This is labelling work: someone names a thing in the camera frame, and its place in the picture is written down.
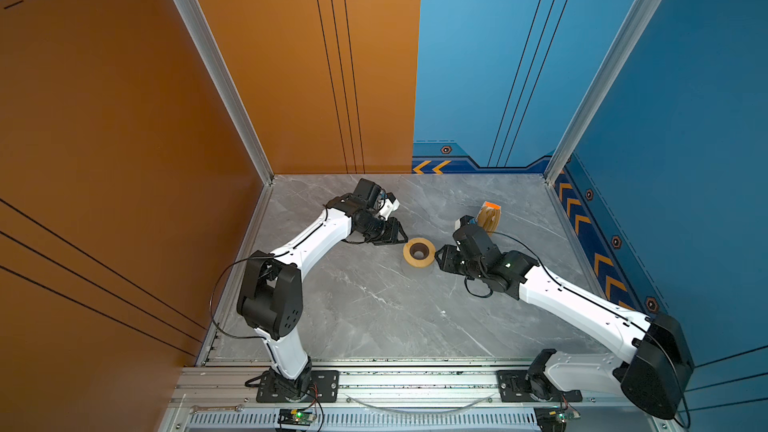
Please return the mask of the wooden ring dripper stand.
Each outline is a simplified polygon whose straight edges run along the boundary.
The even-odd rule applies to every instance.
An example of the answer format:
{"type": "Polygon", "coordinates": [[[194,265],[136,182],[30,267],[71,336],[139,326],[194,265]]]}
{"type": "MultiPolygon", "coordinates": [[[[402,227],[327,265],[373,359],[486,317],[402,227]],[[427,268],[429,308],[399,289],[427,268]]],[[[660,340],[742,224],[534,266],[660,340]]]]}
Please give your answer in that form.
{"type": "Polygon", "coordinates": [[[403,247],[403,257],[406,263],[414,268],[427,268],[435,261],[436,249],[426,238],[410,239],[403,247]]]}

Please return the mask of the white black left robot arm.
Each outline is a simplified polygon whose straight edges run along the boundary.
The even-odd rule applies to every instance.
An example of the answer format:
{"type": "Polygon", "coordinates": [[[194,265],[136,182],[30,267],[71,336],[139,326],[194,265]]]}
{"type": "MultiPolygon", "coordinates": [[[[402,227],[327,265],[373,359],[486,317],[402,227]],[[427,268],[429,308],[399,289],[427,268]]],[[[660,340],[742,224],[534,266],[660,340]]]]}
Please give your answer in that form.
{"type": "Polygon", "coordinates": [[[299,395],[310,388],[312,363],[296,327],[303,312],[303,281],[333,247],[354,233],[364,244],[398,245],[408,241],[392,214],[399,201],[368,179],[351,193],[331,199],[323,212],[283,246],[248,257],[236,312],[264,342],[275,382],[299,395]]]}

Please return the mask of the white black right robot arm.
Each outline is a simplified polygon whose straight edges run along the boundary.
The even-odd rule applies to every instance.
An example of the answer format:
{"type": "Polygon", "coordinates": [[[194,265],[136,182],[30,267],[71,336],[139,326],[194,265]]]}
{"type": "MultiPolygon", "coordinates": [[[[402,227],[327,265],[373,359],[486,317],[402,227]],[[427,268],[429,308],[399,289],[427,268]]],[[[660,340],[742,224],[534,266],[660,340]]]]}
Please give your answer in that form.
{"type": "Polygon", "coordinates": [[[502,252],[477,224],[459,227],[453,239],[434,254],[441,271],[545,310],[606,348],[604,354],[542,350],[526,372],[535,399],[566,401],[570,393],[593,391],[622,395],[662,420],[688,411],[685,391],[695,365],[677,319],[611,303],[551,272],[531,249],[502,252]]]}

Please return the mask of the green circuit board right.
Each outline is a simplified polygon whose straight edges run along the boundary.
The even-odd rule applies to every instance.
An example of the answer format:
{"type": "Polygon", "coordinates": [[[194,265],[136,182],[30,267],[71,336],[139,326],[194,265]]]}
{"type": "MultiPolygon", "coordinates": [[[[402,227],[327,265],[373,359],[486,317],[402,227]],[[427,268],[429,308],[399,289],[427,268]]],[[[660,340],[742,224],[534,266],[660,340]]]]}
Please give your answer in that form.
{"type": "Polygon", "coordinates": [[[542,432],[565,432],[581,414],[572,409],[535,409],[536,423],[542,432]]]}

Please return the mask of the green circuit board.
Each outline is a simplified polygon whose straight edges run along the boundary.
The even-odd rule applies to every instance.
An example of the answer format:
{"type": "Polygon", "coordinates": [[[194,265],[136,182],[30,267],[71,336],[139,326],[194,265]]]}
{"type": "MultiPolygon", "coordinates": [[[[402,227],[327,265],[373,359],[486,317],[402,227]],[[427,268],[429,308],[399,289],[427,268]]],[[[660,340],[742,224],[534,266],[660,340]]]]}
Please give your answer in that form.
{"type": "Polygon", "coordinates": [[[277,428],[280,431],[308,431],[319,424],[318,415],[308,409],[280,409],[277,428]]]}
{"type": "Polygon", "coordinates": [[[565,432],[581,414],[572,409],[535,409],[536,423],[542,432],[565,432]]]}

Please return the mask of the green circuit board left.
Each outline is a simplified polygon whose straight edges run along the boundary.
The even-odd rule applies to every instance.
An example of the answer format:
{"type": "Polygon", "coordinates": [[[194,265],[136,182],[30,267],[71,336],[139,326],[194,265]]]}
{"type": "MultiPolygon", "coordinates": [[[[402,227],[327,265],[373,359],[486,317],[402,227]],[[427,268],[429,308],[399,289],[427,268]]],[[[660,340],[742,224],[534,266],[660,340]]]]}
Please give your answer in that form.
{"type": "Polygon", "coordinates": [[[280,409],[277,428],[280,431],[308,431],[319,424],[318,415],[308,409],[280,409]]]}

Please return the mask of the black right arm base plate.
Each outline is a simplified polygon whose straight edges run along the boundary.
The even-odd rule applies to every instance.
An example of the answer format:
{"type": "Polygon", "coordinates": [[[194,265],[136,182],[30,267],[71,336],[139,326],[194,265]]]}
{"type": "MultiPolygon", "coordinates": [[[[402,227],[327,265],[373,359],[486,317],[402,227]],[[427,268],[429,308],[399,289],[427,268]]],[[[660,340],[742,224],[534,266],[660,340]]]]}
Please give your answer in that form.
{"type": "Polygon", "coordinates": [[[542,374],[530,376],[523,370],[496,372],[498,391],[503,403],[582,402],[579,390],[563,392],[542,374]]]}

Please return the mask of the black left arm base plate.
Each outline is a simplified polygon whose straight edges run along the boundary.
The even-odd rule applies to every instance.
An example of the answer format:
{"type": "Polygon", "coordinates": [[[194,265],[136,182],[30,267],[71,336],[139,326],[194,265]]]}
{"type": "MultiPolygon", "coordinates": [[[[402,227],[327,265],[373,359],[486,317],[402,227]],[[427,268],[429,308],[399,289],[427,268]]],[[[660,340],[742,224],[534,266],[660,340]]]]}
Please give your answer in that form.
{"type": "Polygon", "coordinates": [[[334,403],[339,391],[338,370],[310,370],[297,379],[286,379],[268,369],[259,376],[256,401],[258,403],[311,402],[334,403]]]}

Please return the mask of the aluminium front rail frame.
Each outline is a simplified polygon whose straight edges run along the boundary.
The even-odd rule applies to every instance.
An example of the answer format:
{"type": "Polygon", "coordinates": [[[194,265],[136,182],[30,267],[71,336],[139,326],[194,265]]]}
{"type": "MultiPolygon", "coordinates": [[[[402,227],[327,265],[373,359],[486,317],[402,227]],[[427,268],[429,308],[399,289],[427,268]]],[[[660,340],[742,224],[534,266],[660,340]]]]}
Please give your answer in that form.
{"type": "Polygon", "coordinates": [[[225,363],[183,370],[162,416],[161,431],[280,431],[280,409],[308,409],[319,424],[308,431],[541,431],[535,409],[581,414],[566,431],[676,431],[627,399],[581,391],[582,402],[503,403],[496,372],[523,370],[525,361],[367,360],[319,362],[338,370],[334,403],[258,403],[263,363],[225,363]]]}

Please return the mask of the aluminium left corner post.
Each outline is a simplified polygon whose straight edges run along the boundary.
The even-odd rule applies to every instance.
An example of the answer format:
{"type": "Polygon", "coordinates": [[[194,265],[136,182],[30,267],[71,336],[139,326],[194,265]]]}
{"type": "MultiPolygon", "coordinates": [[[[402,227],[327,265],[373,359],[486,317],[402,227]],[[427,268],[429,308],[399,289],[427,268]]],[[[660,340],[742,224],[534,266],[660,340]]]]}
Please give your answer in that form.
{"type": "Polygon", "coordinates": [[[261,181],[274,182],[274,172],[255,131],[199,0],[173,0],[219,97],[261,181]]]}

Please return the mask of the aluminium corner post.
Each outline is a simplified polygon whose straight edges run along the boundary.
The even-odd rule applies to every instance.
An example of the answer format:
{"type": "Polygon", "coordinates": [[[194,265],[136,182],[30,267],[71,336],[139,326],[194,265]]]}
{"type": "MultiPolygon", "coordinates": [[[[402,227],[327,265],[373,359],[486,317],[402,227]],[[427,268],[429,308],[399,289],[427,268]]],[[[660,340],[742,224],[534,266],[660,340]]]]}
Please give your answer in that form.
{"type": "Polygon", "coordinates": [[[663,0],[634,0],[543,174],[552,186],[663,0]]]}
{"type": "Polygon", "coordinates": [[[261,181],[274,182],[274,172],[255,131],[199,0],[173,0],[219,97],[261,181]]]}

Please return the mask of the aluminium right corner post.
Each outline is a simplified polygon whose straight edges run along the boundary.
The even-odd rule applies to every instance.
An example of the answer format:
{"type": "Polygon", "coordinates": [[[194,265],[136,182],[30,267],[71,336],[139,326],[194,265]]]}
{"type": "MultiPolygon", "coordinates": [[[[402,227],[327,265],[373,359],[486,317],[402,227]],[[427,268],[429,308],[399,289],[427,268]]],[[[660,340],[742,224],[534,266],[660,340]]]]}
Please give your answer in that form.
{"type": "Polygon", "coordinates": [[[543,174],[552,186],[663,0],[634,0],[543,174]]]}

